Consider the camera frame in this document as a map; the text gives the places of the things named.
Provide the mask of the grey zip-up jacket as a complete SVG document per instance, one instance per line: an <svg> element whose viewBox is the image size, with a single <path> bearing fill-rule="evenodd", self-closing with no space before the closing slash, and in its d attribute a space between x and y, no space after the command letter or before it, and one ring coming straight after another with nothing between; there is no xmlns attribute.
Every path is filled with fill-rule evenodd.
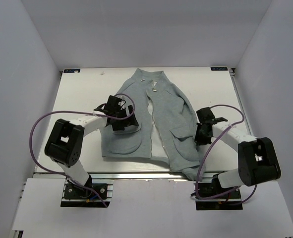
<svg viewBox="0 0 293 238"><path fill-rule="evenodd" d="M195 180L203 155L195 144L196 113L163 71L137 69L118 90L135 103L138 126L101 133L102 157L159 161Z"/></svg>

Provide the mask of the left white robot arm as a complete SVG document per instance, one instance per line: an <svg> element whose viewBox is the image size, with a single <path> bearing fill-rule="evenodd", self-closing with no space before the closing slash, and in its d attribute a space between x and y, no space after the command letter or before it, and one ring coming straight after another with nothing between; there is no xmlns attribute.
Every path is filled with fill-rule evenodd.
<svg viewBox="0 0 293 238"><path fill-rule="evenodd" d="M81 113L81 118L55 122L45 145L45 155L57 163L65 176L76 185L75 192L82 198L92 193L91 177L80 162L83 139L88 134L110 127L113 131L136 129L139 123L135 117L133 99L123 93L110 95L107 102L91 113Z"/></svg>

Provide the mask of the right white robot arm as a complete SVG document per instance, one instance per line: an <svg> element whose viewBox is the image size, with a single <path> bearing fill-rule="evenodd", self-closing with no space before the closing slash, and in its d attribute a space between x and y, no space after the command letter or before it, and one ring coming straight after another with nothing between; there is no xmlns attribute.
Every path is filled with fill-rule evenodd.
<svg viewBox="0 0 293 238"><path fill-rule="evenodd" d="M199 109L199 122L195 143L209 145L204 155L207 159L213 146L222 141L237 152L237 168L213 176L208 184L200 183L204 164L199 167L194 196L200 199L222 198L240 186L253 186L277 180L282 172L274 144L268 137L257 138L236 128L237 123L228 123L224 117L215 117L211 107Z"/></svg>

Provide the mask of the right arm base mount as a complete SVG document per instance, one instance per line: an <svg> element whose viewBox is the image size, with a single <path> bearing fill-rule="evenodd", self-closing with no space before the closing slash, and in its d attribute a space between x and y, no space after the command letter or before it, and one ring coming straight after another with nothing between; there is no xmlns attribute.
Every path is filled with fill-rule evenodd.
<svg viewBox="0 0 293 238"><path fill-rule="evenodd" d="M212 183L199 183L198 195L193 192L190 198L195 201L197 211L242 210L239 188L221 188Z"/></svg>

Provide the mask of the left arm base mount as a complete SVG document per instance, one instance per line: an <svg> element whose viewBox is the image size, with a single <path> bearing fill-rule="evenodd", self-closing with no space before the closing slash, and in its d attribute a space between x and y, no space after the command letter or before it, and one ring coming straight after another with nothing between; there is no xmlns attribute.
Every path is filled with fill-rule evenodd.
<svg viewBox="0 0 293 238"><path fill-rule="evenodd" d="M107 208L113 196L113 182L92 181L92 189L96 191L101 199L96 193L65 181L60 206L70 208Z"/></svg>

